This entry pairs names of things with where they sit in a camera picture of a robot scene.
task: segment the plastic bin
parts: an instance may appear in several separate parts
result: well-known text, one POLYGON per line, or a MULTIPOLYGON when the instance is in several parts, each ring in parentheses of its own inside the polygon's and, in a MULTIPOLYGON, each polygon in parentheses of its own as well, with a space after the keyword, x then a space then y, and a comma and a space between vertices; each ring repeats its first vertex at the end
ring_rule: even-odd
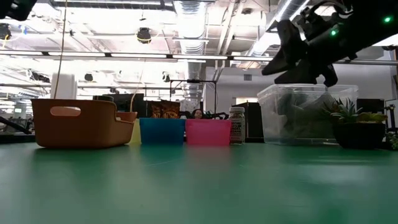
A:
POLYGON ((334 99, 356 102, 355 85, 271 85, 257 94, 264 141, 308 145, 335 142, 330 120, 322 114, 334 99))
POLYGON ((196 146, 228 146, 230 120, 188 119, 185 124, 187 144, 196 146))
POLYGON ((131 139, 134 123, 117 121, 113 102, 34 99, 32 107, 36 141, 42 147, 104 148, 131 139))
POLYGON ((175 144, 184 142, 185 120, 140 118, 142 144, 175 144))

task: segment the table surface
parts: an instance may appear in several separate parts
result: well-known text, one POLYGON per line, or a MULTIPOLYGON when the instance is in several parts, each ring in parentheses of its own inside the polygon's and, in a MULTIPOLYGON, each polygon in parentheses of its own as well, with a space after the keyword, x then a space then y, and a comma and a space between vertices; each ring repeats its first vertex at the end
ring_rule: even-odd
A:
POLYGON ((0 223, 398 223, 398 153, 0 146, 0 223))

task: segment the ceiling duct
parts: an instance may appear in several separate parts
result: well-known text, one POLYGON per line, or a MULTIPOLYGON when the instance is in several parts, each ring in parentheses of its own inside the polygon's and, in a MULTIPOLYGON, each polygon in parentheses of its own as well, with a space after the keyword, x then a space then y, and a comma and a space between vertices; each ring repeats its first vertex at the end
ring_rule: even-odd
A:
MULTIPOLYGON (((277 23, 281 20, 294 19, 299 10, 303 9, 309 0, 281 0, 278 4, 278 8, 275 12, 270 12, 266 19, 266 31, 270 31, 275 28, 277 23)), ((274 38, 275 35, 269 35, 265 32, 255 43, 252 45, 247 56, 260 57, 273 44, 273 41, 269 41, 268 38, 274 38)))
MULTIPOLYGON (((65 0, 49 0, 53 6, 65 6, 65 0)), ((83 7, 95 9, 141 9, 174 11, 172 1, 135 1, 135 0, 73 0, 68 1, 68 7, 83 7)))
MULTIPOLYGON (((203 39, 206 31, 207 3, 200 1, 174 1, 174 8, 178 17, 178 35, 184 40, 180 42, 181 53, 189 55, 201 55, 205 53, 205 42, 197 41, 203 39)), ((201 77, 201 63, 187 62, 185 68, 185 79, 204 79, 201 77)), ((187 85, 192 91, 190 95, 197 95, 197 85, 187 85)))

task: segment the orange basket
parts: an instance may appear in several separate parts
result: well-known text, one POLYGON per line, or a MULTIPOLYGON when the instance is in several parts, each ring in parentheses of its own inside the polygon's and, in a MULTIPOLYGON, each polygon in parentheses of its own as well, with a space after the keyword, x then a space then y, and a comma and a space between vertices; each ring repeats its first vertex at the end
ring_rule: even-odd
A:
POLYGON ((131 139, 137 113, 121 113, 99 100, 32 100, 36 142, 42 147, 104 148, 131 139))

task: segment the blue bin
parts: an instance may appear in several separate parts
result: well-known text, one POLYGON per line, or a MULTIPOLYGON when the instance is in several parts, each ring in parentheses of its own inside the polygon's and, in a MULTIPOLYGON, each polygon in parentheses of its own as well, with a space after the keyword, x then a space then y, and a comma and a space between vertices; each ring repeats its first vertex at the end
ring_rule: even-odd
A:
POLYGON ((184 142, 185 120, 164 118, 140 118, 143 144, 178 144, 184 142))

